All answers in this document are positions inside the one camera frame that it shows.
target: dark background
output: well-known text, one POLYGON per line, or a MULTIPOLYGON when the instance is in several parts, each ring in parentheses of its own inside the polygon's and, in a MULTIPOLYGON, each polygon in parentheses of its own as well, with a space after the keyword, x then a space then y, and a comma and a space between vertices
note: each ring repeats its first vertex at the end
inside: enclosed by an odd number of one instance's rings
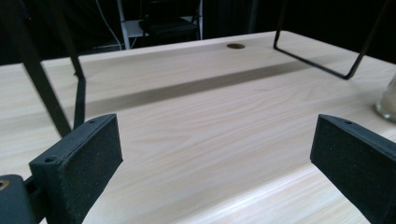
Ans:
MULTIPOLYGON (((59 0, 78 52, 114 43, 100 17, 95 0, 59 0)), ((179 0, 187 4, 188 0, 179 0)), ((46 1, 20 0, 26 8, 26 25, 42 59, 67 56, 46 1)), ((307 35, 342 48, 359 51, 384 0, 289 0, 284 30, 307 35)), ((396 63, 396 1, 391 1, 385 19, 368 55, 396 63)), ((107 22, 119 40, 120 15, 116 0, 99 0, 107 22)), ((140 0, 123 0, 126 20, 139 19, 140 0)), ((204 39, 274 31, 280 0, 204 0, 204 39)), ((0 64, 18 63, 14 46, 0 30, 0 64)))

